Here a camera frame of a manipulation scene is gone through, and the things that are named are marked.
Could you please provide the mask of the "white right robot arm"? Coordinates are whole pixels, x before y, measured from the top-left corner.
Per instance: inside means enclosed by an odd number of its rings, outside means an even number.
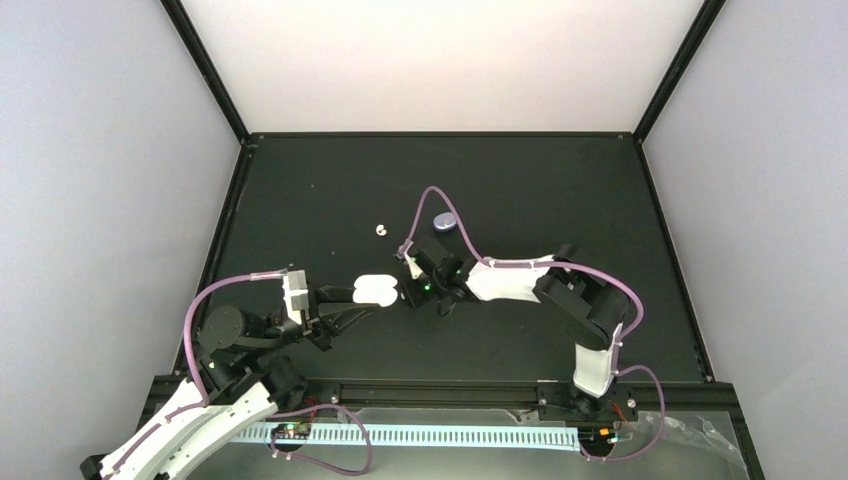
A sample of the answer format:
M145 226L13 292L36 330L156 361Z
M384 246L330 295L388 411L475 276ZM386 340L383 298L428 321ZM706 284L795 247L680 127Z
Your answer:
M477 260L450 252L433 236L408 240L396 254L407 269L401 297L412 308L435 301L441 316L460 303L509 300L548 307L575 346L571 408L593 419L610 404L621 335L635 301L607 274L573 263L576 252L564 245L536 259Z

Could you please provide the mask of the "lavender earbud charging case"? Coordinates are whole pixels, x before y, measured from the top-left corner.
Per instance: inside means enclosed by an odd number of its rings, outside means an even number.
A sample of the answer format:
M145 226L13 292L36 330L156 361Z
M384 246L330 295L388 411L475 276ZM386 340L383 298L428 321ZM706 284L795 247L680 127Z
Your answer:
M457 217L450 211L440 213L432 219L433 229L438 233L447 233L458 226Z

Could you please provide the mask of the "white oval charging case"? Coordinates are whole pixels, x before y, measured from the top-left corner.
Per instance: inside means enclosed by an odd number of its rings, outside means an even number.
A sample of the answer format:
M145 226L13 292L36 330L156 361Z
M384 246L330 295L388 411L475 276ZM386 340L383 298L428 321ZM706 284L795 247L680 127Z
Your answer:
M357 304L376 304L389 307L398 299L398 280L388 274L367 274L354 282L352 299Z

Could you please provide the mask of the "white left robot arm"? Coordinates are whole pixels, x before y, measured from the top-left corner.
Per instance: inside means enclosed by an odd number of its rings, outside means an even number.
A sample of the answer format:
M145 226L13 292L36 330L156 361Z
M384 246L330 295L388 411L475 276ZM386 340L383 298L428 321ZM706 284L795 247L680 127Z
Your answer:
M277 313L214 309L184 332L187 376L126 443L83 460L83 478L184 479L256 422L280 421L269 441L279 454L283 439L313 432L318 412L348 415L337 395L314 394L284 350L307 342L327 351L335 337L396 298L394 289L382 294L285 281Z

